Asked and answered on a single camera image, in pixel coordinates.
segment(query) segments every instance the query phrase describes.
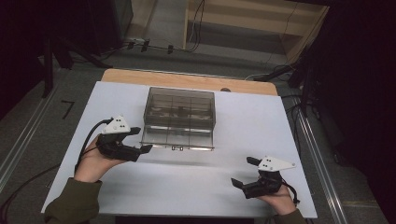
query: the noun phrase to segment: hand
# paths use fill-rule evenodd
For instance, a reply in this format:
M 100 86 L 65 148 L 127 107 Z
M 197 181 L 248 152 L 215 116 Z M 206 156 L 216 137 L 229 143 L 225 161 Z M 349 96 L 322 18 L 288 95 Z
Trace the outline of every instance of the hand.
M 275 194 L 264 195 L 257 198 L 269 203 L 281 216 L 290 214 L 297 209 L 290 197 L 288 187 L 284 185 L 282 185 Z
M 75 180 L 81 182 L 94 183 L 98 181 L 108 170 L 112 167 L 124 163 L 125 161 L 112 160 L 99 152 L 96 148 L 96 141 L 98 137 L 87 146 L 85 151 L 88 151 L 81 158 L 77 171 L 75 173 Z

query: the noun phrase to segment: wrist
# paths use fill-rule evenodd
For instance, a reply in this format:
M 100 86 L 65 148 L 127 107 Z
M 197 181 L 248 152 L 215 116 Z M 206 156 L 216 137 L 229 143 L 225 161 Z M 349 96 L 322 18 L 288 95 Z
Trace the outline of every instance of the wrist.
M 293 203 L 292 200 L 287 200 L 285 202 L 279 202 L 279 203 L 273 203 L 271 206 L 275 209 L 275 211 L 280 215 L 280 216 L 285 216 L 288 215 L 292 212 L 294 212 L 297 207 Z
M 79 182 L 95 183 L 108 170 L 102 163 L 91 162 L 91 159 L 83 160 L 76 170 L 74 179 Z

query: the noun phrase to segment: transparent plastic box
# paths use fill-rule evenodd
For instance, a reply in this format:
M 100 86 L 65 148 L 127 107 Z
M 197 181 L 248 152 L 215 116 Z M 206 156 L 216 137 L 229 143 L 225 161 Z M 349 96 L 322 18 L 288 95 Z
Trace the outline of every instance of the transparent plastic box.
M 215 94 L 151 87 L 142 144 L 173 150 L 213 150 Z

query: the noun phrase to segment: person's left hand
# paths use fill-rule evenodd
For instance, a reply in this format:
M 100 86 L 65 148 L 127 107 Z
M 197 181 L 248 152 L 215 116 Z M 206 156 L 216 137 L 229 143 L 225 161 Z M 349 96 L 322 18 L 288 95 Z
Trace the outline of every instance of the person's left hand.
M 75 180 L 94 183 L 112 167 L 125 162 L 112 160 L 102 155 L 99 152 L 99 149 L 96 148 L 97 139 L 98 137 L 96 136 L 85 149 L 85 151 L 88 152 L 81 158 L 81 163 L 79 164 L 74 176 Z

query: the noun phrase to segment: white tabletop surface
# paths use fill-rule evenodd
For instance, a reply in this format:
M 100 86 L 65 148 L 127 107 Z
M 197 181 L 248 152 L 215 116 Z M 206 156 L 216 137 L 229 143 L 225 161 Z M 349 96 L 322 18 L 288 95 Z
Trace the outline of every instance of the white tabletop surface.
M 281 171 L 295 187 L 304 217 L 317 217 L 309 188 L 278 96 L 214 91 L 216 126 L 213 151 L 153 148 L 137 162 L 126 162 L 102 178 L 100 213 L 133 216 L 269 217 L 270 206 L 245 198 L 231 177 L 245 184 L 257 181 L 257 167 L 246 157 L 273 156 L 294 162 Z M 131 127 L 144 126 L 149 86 L 97 82 L 69 149 L 44 203 L 57 198 L 73 176 L 79 151 L 90 129 L 102 119 L 122 114 Z M 95 136 L 105 125 L 100 126 Z M 142 132 L 123 144 L 140 147 Z

